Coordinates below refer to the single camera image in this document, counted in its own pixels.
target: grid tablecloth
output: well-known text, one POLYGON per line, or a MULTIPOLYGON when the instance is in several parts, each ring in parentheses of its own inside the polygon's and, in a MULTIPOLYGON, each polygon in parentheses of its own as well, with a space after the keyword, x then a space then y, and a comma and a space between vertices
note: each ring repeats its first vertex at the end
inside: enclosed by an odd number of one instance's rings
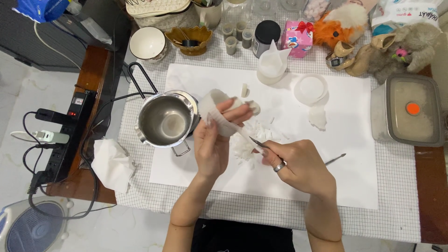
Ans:
MULTIPOLYGON (((237 52, 230 56, 225 52, 225 44, 220 27, 214 31, 208 50, 201 56, 185 56, 170 45, 169 53, 161 61, 141 63, 160 92, 164 91, 168 66, 171 63, 256 70, 258 59, 249 49, 238 42, 237 52)), ((371 32, 357 42, 355 52, 371 40, 371 32)), ((314 46, 303 59, 289 57, 288 72, 315 73, 349 77, 345 71, 337 72, 326 66, 325 56, 329 49, 314 46)), ((134 76, 143 91, 152 91, 140 69, 134 76)), ((371 88, 378 86, 371 77, 371 88)), ((137 89, 130 85, 129 93, 137 89)), ((115 192, 117 203, 139 209, 149 209, 157 213, 170 213, 185 187, 149 183, 154 148, 143 145, 135 133, 135 122, 143 104, 140 96, 128 98, 121 119, 118 143, 134 159, 135 173, 129 181, 126 194, 115 192)), ((397 143, 375 143, 378 174, 378 210, 339 207, 342 232, 371 238, 420 242, 420 219, 418 211, 417 179, 413 146, 397 143)), ((305 230, 304 210, 307 202, 283 200, 222 191, 211 191, 207 198, 202 217, 238 222, 251 222, 291 229, 305 230)))

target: wristwatch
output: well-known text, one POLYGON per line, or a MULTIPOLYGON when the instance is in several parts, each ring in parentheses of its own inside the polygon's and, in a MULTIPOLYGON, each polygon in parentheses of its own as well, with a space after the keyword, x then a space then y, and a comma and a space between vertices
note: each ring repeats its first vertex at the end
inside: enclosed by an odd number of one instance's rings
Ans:
POLYGON ((327 66, 330 68, 340 66, 345 61, 345 57, 332 57, 333 53, 334 52, 331 52, 325 57, 327 66))

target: beige basket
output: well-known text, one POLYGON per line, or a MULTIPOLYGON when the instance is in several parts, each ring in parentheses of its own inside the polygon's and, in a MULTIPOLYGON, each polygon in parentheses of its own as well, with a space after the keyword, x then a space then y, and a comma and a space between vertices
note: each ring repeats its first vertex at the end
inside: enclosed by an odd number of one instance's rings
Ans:
POLYGON ((199 24, 199 16, 190 0, 152 0, 140 4, 126 4, 126 9, 142 28, 153 26, 162 31, 172 27, 193 27, 199 24))

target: hand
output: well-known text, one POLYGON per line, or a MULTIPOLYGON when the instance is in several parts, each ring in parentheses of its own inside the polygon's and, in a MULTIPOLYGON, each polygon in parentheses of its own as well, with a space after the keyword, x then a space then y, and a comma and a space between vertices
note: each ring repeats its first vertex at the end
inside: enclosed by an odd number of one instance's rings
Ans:
POLYGON ((336 181, 327 170, 313 142, 301 140, 280 144, 267 141, 264 144, 271 149, 263 148, 263 164, 275 168, 281 163, 279 157, 288 164, 277 172, 283 182, 316 196, 336 193, 336 181))
MULTIPOLYGON (((227 121, 243 127, 243 122, 249 120, 253 112, 247 104, 226 111, 232 106, 233 102, 234 99, 229 99, 217 104, 216 108, 227 121)), ((214 120, 208 123, 201 120, 194 130, 193 137, 194 157, 198 164, 198 174, 216 180, 227 168, 230 138, 218 134, 218 127, 214 120)))

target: electric fan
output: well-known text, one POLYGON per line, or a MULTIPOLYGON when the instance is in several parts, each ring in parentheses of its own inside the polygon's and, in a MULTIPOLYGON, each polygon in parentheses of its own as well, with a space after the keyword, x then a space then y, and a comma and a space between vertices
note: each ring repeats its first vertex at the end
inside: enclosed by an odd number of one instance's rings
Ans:
MULTIPOLYGON (((55 216, 67 216, 67 204, 61 197, 36 197, 40 210, 55 216)), ((30 207, 28 200, 5 206, 0 212, 0 252, 44 252, 59 249, 67 221, 40 214, 30 207)))

